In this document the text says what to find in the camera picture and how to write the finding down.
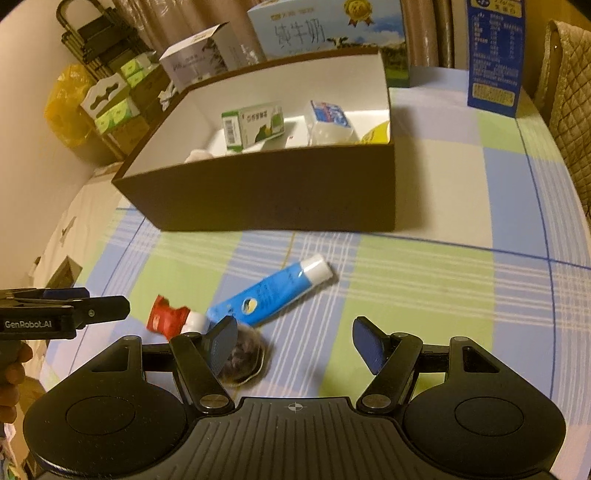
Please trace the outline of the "person's left hand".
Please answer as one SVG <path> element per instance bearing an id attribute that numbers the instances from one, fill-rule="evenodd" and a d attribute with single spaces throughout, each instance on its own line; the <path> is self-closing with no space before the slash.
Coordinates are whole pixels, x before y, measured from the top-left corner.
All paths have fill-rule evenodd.
<path id="1" fill-rule="evenodd" d="M 16 405 L 19 401 L 18 386 L 25 378 L 24 364 L 33 357 L 31 347 L 22 343 L 17 359 L 9 364 L 4 372 L 5 383 L 1 385 L 0 418 L 2 423 L 12 424 L 17 418 Z"/>

